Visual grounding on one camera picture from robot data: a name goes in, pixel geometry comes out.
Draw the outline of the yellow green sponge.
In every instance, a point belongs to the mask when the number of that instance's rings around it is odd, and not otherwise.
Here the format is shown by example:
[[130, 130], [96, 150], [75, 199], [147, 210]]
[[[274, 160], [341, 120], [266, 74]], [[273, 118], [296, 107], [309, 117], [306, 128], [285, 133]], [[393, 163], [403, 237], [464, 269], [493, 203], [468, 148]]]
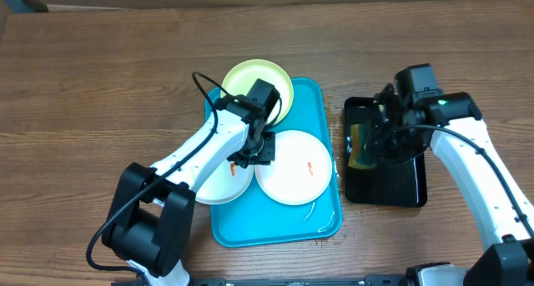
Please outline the yellow green sponge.
[[376, 167], [373, 153], [367, 148], [371, 140], [370, 127], [366, 123], [356, 123], [350, 126], [350, 145], [348, 166], [353, 169], [371, 170]]

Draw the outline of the white plate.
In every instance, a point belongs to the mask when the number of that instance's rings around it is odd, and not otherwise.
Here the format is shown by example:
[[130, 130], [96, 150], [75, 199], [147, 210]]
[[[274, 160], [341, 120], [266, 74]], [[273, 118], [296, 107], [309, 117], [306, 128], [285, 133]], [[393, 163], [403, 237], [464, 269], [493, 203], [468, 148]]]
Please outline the white plate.
[[253, 166], [242, 168], [224, 160], [201, 186], [196, 201], [208, 205], [228, 203], [244, 193], [253, 176]]
[[291, 206], [316, 200], [329, 186], [332, 173], [332, 159], [325, 145], [317, 137], [298, 130], [277, 133], [275, 160], [254, 167], [265, 194]]

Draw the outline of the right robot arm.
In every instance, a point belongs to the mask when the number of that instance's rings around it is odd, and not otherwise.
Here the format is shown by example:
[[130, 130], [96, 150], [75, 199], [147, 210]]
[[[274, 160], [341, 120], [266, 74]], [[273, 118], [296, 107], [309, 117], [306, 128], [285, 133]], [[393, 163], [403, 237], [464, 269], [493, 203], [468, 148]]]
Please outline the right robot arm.
[[456, 182], [481, 236], [470, 268], [416, 265], [401, 285], [531, 285], [533, 205], [494, 148], [468, 93], [444, 93], [430, 64], [409, 66], [371, 100], [351, 130], [351, 159], [361, 168], [403, 163], [430, 149]]

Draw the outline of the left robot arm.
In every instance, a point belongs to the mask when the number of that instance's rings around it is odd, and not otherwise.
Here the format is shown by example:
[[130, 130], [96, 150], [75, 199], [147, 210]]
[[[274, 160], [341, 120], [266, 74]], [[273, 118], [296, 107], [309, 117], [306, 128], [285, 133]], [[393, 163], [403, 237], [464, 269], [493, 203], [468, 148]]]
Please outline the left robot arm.
[[176, 273], [187, 247], [196, 193], [223, 162], [241, 168], [275, 159], [275, 134], [269, 119], [280, 110], [280, 92], [256, 79], [246, 94], [209, 100], [211, 114], [174, 153], [150, 167], [131, 163], [121, 173], [108, 216], [91, 238], [86, 259], [97, 270], [114, 266], [93, 261], [98, 240], [127, 261], [135, 285], [180, 283]]

